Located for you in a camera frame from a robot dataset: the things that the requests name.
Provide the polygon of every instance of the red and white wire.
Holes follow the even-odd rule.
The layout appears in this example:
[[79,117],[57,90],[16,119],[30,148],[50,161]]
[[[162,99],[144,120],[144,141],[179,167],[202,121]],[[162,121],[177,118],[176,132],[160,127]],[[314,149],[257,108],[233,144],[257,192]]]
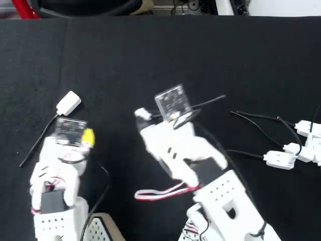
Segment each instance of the red and white wire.
[[181,182],[174,187],[166,189],[165,191],[157,191],[153,189],[139,190],[135,192],[135,199],[141,200],[141,201],[157,201],[157,200],[173,197],[176,195],[180,195],[186,192],[194,191],[199,188],[199,187],[185,187],[174,191],[175,189],[179,188],[183,184],[184,182]]

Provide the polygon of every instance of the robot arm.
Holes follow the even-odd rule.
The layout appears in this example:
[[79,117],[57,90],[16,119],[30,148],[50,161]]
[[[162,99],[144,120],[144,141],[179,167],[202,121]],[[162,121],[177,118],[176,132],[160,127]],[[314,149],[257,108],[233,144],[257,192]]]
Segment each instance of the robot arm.
[[[174,130],[166,121],[153,123],[144,109],[137,110],[135,115],[147,151],[173,179],[199,187],[194,193],[197,204],[187,213],[199,232],[198,238],[202,241],[280,240],[256,210],[235,172],[228,169],[224,155],[204,138],[195,136],[191,122]],[[204,210],[207,218],[199,209]]]

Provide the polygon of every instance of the black cloth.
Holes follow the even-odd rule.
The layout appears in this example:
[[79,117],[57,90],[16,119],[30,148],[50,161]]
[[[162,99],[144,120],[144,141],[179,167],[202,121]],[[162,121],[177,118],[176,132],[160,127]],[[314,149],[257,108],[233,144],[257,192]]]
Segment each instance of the black cloth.
[[[111,175],[98,211],[108,212],[126,240],[175,240],[192,194],[157,202],[134,200],[138,189],[166,189],[171,180],[145,151],[133,112],[155,109],[153,97],[183,83],[202,123],[228,149],[278,150],[242,110],[297,122],[319,104],[321,18],[119,17],[0,22],[1,240],[34,240],[29,178],[37,155],[18,168],[69,91],[82,106],[70,117],[89,122],[93,154]],[[281,124],[257,120],[273,137],[294,142]],[[293,170],[233,156],[257,208],[282,240],[319,240],[321,171],[297,161]],[[80,195],[90,207],[104,173],[88,164]]]

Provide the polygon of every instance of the perforated bracket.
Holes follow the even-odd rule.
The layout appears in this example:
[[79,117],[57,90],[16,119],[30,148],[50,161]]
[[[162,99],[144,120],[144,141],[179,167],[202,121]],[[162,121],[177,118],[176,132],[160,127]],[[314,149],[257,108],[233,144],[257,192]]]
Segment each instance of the perforated bracket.
[[94,217],[85,232],[88,241],[113,241],[101,217]]
[[194,201],[225,241],[244,241],[245,235],[256,234],[264,224],[233,170],[199,190]]

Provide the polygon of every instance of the black wire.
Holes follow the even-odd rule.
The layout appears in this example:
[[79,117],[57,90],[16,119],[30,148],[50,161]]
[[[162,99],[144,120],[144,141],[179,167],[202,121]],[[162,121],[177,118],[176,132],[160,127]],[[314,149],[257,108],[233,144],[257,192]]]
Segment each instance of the black wire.
[[66,163],[66,164],[77,164],[77,163],[80,163],[80,162],[83,162],[86,160],[86,157],[83,158],[83,159],[80,159],[80,160],[77,160],[77,161],[68,161],[68,160],[65,160],[63,158],[58,158],[62,163]]
[[34,143],[34,145],[31,147],[31,149],[29,150],[28,154],[26,155],[26,157],[24,158],[24,160],[20,163],[19,167],[23,167],[23,165],[27,162],[27,160],[30,158],[30,156],[32,155],[32,153],[34,152],[34,150],[36,149],[36,147],[39,145],[39,143],[41,142],[41,140],[44,138],[46,132],[48,131],[49,127],[51,126],[51,124],[54,122],[54,120],[57,118],[58,114],[56,114],[54,117],[52,117],[52,119],[48,122],[48,124],[46,125],[46,127],[44,128],[44,130],[42,131],[41,135],[39,136],[39,138],[37,139],[37,141]]
[[275,141],[272,137],[270,137],[257,123],[255,123],[254,121],[252,121],[251,119],[239,114],[239,113],[236,113],[236,112],[233,112],[231,111],[232,114],[235,114],[235,115],[238,115],[246,120],[248,120],[249,122],[251,122],[252,124],[254,124],[264,135],[265,137],[267,137],[271,142],[273,142],[274,144],[276,144],[277,146],[279,147],[283,147],[282,144],[280,144],[279,142]]
[[263,159],[264,158],[262,155],[257,155],[257,154],[253,154],[253,153],[249,153],[249,152],[242,152],[242,151],[237,151],[237,150],[226,150],[226,152],[227,153],[242,154],[242,155],[245,155],[245,156],[259,158],[259,159]]
[[86,218],[86,221],[85,221],[85,224],[82,228],[82,231],[81,231],[81,235],[80,235],[80,241],[83,241],[84,240],[84,235],[85,235],[85,230],[86,230],[86,227],[88,225],[88,222],[92,216],[92,214],[95,212],[95,210],[97,209],[98,205],[101,203],[101,201],[103,200],[104,196],[106,195],[108,189],[109,189],[109,184],[110,184],[110,175],[108,173],[108,171],[100,164],[97,162],[97,164],[99,165],[99,167],[105,172],[106,176],[107,176],[107,179],[108,179],[108,183],[106,185],[106,188],[104,190],[104,192],[100,195],[100,197],[98,198],[98,200],[96,201],[95,205],[93,206],[93,208],[90,210],[90,212],[88,213],[88,217]]
[[297,135],[297,133],[295,133],[294,130],[292,130],[292,128],[281,117],[278,116],[277,118],[292,133],[292,135],[296,139],[296,142],[300,145],[300,150],[295,154],[296,156],[298,156],[300,154],[300,152],[302,151],[302,142],[301,142],[299,136]]
[[[194,109],[194,110],[192,110],[190,112],[187,112],[187,113],[184,113],[184,114],[180,115],[179,117],[177,117],[174,120],[173,129],[177,130],[178,128],[180,128],[183,125],[185,125],[187,122],[191,122],[192,120],[194,120],[199,115],[200,112],[201,112],[201,109]],[[176,123],[179,120],[179,118],[182,117],[183,115],[188,114],[188,113],[192,113],[192,114],[190,116],[188,116],[183,122],[181,122],[178,125],[176,125]]]
[[209,220],[207,220],[207,227],[206,227],[206,229],[205,229],[203,232],[201,232],[201,234],[200,234],[200,241],[202,241],[202,236],[203,236],[203,234],[209,229],[209,227],[210,227],[210,222],[209,222]]
[[[220,95],[216,98],[213,98],[213,99],[210,99],[208,101],[205,101],[205,102],[202,102],[202,103],[199,103],[199,104],[195,104],[195,105],[192,105],[191,108],[200,108],[200,107],[203,107],[205,105],[208,105],[208,104],[211,104],[211,103],[214,103],[216,102],[217,100],[220,100],[220,99],[224,99],[226,98],[226,95],[223,94],[223,95]],[[158,117],[161,117],[162,115],[159,113],[159,110],[148,110],[149,113],[152,114],[151,118],[158,118]]]
[[320,108],[320,104],[317,106],[317,108],[315,109],[314,111],[314,114],[313,114],[313,117],[312,117],[312,120],[311,120],[311,125],[310,125],[310,133],[312,133],[312,128],[313,128],[313,122],[315,121],[315,118],[316,118],[316,114]]
[[[236,113],[244,115],[244,116],[251,116],[251,117],[257,117],[257,118],[262,118],[262,119],[270,119],[272,121],[276,121],[279,122],[279,120],[276,117],[271,117],[271,116],[267,116],[267,115],[262,115],[262,114],[252,114],[252,113],[246,113],[246,112],[242,112],[242,111],[236,111]],[[287,122],[285,121],[289,126],[291,127],[295,127],[295,124],[291,123],[291,122]]]
[[205,106],[205,105],[207,105],[207,104],[211,104],[211,103],[213,103],[213,102],[216,102],[217,100],[224,99],[224,98],[226,98],[226,95],[225,95],[225,94],[220,95],[220,96],[218,96],[218,97],[216,97],[216,98],[210,99],[210,100],[208,100],[208,101],[205,101],[205,102],[203,102],[203,103],[199,103],[199,104],[192,105],[191,108],[200,108],[200,107],[203,107],[203,106]]

